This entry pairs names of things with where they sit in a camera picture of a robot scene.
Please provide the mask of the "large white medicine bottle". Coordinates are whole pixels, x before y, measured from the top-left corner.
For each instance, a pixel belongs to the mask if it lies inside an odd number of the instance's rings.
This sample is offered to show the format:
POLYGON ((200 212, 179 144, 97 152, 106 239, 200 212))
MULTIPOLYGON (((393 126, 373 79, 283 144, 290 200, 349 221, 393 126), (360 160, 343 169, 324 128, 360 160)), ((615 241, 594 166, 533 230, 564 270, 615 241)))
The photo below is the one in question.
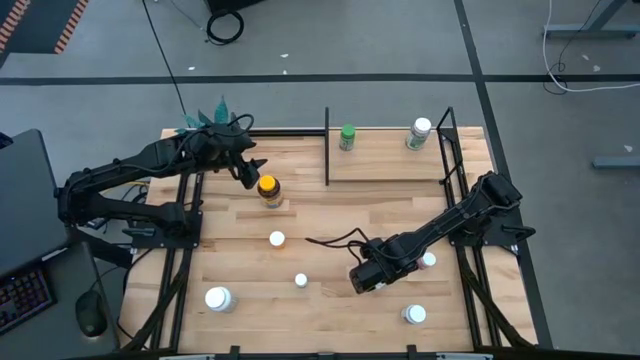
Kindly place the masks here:
POLYGON ((218 286, 205 293, 205 304, 214 312, 230 313, 235 309, 237 299, 228 288, 218 286))

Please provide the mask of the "black backlit keyboard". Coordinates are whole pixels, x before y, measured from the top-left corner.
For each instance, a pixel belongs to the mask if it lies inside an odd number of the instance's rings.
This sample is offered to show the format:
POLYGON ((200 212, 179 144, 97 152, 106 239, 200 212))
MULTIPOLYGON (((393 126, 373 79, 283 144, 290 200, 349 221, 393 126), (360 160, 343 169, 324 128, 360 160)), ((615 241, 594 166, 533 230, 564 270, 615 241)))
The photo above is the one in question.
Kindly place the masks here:
POLYGON ((56 303, 57 298, 42 267, 0 278, 0 336, 56 303))

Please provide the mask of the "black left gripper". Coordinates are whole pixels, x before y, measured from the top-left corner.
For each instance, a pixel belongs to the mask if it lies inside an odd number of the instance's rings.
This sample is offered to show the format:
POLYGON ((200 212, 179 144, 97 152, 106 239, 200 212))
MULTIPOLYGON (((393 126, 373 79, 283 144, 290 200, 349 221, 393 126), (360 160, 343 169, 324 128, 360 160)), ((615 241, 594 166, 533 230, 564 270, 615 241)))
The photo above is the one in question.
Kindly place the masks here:
POLYGON ((244 152, 256 147, 246 129, 238 124, 229 126, 213 125, 192 132, 193 172, 229 170, 242 173, 242 184, 252 189, 260 179, 257 168, 267 163, 267 159, 246 160, 244 152))

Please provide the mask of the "fish oil bottle yellow cap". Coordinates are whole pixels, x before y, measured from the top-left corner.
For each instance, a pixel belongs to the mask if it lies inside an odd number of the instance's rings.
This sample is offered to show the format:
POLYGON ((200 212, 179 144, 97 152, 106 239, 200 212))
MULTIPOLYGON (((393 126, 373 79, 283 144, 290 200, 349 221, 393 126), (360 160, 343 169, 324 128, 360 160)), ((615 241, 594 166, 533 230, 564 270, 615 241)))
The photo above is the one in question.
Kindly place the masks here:
POLYGON ((277 208, 283 202, 280 182, 272 175, 261 176, 257 185, 258 194, 267 208, 277 208))

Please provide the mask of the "black equipment box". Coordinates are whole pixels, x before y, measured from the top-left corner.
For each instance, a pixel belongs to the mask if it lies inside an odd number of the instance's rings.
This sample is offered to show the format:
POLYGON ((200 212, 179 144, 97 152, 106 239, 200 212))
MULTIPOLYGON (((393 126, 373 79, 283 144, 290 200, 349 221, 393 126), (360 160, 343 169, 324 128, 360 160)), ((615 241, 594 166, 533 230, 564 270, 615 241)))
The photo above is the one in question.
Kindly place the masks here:
POLYGON ((204 0, 209 11, 214 14, 221 11, 240 11, 264 0, 204 0))

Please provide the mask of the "green plant in white pot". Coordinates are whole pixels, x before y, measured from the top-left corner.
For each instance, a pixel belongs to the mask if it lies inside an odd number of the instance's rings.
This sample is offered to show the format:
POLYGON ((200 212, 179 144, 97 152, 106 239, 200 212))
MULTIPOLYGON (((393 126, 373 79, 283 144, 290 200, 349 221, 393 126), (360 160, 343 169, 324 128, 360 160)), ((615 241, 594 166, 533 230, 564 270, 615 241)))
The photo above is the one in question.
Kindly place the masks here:
POLYGON ((221 97, 211 116, 205 114, 202 110, 198 110, 194 115, 185 114, 183 119, 188 129, 200 129, 213 125, 229 126, 231 123, 231 112, 229 111, 225 98, 221 97))

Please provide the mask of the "black computer mouse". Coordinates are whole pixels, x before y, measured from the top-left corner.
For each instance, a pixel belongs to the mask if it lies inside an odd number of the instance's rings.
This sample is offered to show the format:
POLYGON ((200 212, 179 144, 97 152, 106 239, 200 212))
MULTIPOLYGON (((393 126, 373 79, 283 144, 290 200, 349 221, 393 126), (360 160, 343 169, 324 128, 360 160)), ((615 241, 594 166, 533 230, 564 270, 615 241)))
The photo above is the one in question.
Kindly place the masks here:
POLYGON ((89 338, 101 336, 108 327, 102 296, 88 290, 75 303, 75 317, 80 331, 89 338))

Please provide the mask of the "black orange striped mat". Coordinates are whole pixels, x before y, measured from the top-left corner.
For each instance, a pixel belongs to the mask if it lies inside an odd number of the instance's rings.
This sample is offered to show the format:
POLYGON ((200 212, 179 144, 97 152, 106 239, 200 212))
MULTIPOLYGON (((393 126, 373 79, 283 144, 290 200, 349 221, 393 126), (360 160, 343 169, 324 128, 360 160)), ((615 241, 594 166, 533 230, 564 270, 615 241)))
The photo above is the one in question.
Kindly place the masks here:
POLYGON ((0 54, 61 54, 90 0, 0 0, 0 54))

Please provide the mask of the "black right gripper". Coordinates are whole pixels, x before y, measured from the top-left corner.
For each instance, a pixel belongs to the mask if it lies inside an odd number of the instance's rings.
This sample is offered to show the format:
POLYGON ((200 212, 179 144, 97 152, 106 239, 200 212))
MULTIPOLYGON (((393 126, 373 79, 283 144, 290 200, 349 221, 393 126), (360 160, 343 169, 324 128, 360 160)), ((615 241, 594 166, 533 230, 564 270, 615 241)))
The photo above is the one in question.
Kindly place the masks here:
POLYGON ((391 285, 418 268, 419 241, 414 237, 375 238, 361 249, 364 262, 349 272, 358 294, 391 285))

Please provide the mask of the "white bottle wide cap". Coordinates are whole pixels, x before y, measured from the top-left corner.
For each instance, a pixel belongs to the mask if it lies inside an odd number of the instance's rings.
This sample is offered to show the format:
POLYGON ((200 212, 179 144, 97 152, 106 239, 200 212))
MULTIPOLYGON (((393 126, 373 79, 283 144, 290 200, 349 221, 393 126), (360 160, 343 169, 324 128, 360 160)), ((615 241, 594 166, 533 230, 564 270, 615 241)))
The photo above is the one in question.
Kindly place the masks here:
POLYGON ((423 323, 427 318, 426 309, 419 304, 410 304, 401 311, 401 317, 409 324, 423 323))

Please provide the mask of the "white bottle green label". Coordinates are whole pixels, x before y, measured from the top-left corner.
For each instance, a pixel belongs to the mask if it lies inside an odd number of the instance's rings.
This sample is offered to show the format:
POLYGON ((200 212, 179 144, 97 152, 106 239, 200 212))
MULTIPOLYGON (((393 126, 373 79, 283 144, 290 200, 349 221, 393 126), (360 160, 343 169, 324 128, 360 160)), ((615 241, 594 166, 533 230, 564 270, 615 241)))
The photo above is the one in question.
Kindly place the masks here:
POLYGON ((410 127, 405 144, 410 150, 420 150, 431 132, 431 121, 428 118, 417 118, 410 127))

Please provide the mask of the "grey desk leg foot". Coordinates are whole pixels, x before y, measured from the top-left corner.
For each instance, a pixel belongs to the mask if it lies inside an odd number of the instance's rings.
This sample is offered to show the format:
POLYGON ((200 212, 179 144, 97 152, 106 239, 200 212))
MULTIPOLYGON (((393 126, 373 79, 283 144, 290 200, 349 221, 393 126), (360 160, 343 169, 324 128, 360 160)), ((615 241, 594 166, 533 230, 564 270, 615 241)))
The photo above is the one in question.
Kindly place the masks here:
POLYGON ((598 0, 581 24, 552 24, 553 0, 549 0, 549 11, 542 36, 545 39, 557 37, 582 38, 624 38, 632 39, 640 35, 640 25, 610 25, 610 20, 629 0, 598 0))
POLYGON ((598 156, 592 166, 596 169, 640 169, 640 156, 598 156))

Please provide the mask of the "grey desk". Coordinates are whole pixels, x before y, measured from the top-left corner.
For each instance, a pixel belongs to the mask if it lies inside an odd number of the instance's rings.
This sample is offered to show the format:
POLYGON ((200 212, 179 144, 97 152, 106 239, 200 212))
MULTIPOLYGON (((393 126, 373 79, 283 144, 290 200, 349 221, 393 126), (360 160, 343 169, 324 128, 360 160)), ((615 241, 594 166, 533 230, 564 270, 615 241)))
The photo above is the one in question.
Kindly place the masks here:
POLYGON ((100 294, 99 272, 88 245, 80 243, 47 260, 44 268, 57 303, 0 335, 0 360, 61 360, 108 354, 119 345, 111 313, 107 329, 85 336, 76 321, 75 304, 89 288, 100 294))

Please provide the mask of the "black shelf frame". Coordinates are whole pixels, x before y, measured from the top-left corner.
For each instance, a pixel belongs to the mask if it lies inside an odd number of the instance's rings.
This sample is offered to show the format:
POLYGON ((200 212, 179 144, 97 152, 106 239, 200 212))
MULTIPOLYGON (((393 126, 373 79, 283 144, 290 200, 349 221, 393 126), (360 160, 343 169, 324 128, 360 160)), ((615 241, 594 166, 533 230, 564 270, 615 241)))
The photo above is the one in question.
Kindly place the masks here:
POLYGON ((353 147, 340 148, 342 128, 332 125, 328 107, 323 114, 325 183, 419 182, 436 177, 433 141, 421 150, 406 146, 408 128, 356 127, 353 147))

